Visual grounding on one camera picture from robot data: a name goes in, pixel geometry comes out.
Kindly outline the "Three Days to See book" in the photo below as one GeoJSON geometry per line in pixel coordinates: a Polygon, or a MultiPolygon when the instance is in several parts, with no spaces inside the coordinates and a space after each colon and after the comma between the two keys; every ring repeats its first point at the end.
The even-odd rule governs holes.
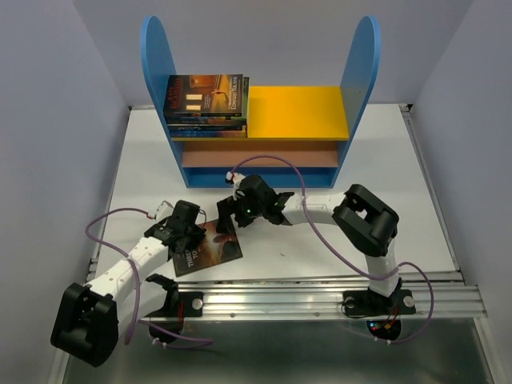
{"type": "Polygon", "coordinates": [[[242,250],[233,222],[228,222],[225,233],[217,232],[217,224],[218,220],[206,222],[204,224],[206,232],[202,242],[195,249],[176,253],[172,257],[177,277],[242,258],[242,250]]]}

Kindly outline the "Tale of Two Cities book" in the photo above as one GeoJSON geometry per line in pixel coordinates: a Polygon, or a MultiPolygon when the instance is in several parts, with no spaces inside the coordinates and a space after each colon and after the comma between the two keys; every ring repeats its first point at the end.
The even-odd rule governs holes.
{"type": "Polygon", "coordinates": [[[247,124],[241,121],[213,120],[212,122],[168,122],[171,130],[244,130],[247,124]]]}

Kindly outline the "Jane Eyre book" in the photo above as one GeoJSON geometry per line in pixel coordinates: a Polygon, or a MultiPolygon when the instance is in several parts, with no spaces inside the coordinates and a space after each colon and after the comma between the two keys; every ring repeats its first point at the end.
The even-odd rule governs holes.
{"type": "Polygon", "coordinates": [[[246,138],[245,130],[171,130],[172,138],[246,138]]]}

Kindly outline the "Little Women floral book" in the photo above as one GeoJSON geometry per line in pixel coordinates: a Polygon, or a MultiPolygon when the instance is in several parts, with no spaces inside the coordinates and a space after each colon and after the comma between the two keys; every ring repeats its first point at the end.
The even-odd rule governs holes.
{"type": "Polygon", "coordinates": [[[207,135],[246,135],[246,128],[228,126],[171,126],[168,131],[173,136],[207,136],[207,135]]]}

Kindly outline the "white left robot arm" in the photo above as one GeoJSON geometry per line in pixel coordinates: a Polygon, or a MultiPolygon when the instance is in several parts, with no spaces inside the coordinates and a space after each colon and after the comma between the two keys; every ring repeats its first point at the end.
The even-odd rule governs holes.
{"type": "Polygon", "coordinates": [[[87,283],[65,289],[51,345],[98,367],[146,316],[170,319],[169,328],[151,328],[156,343],[164,346],[179,339],[185,318],[202,316],[203,294],[179,292],[178,284],[157,270],[175,253],[193,250],[204,239],[206,229],[196,223],[200,214],[198,205],[183,200],[173,205],[164,201],[148,214],[152,225],[119,262],[87,283]]]}

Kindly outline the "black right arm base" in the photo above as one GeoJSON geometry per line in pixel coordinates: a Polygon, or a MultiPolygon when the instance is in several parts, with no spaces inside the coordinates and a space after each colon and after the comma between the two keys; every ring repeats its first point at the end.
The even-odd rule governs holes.
{"type": "Polygon", "coordinates": [[[399,317],[416,314],[416,307],[410,290],[397,288],[388,298],[370,289],[348,290],[342,294],[342,312],[348,318],[367,318],[372,336],[395,342],[402,332],[399,317]]]}

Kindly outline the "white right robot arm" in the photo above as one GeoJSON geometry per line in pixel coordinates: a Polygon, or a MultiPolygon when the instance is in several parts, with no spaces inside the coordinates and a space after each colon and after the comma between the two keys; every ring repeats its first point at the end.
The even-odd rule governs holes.
{"type": "Polygon", "coordinates": [[[227,232],[230,224],[247,227],[257,218],[277,226],[309,224],[318,234],[317,224],[337,226],[352,246],[364,254],[368,270],[368,303],[377,312],[386,312],[397,302],[400,277],[394,257],[398,234],[398,214],[360,184],[343,194],[305,196],[303,191],[276,192],[261,176],[229,172],[226,181],[231,195],[217,202],[217,232],[227,232]]]}

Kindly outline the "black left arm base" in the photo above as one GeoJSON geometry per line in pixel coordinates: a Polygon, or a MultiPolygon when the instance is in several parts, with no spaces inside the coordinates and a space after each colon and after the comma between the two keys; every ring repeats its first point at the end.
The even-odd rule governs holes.
{"type": "Polygon", "coordinates": [[[164,348],[192,349],[206,341],[182,336],[186,318],[200,318],[204,293],[180,290],[174,280],[161,274],[150,275],[142,284],[140,323],[148,327],[153,344],[164,348]]]}

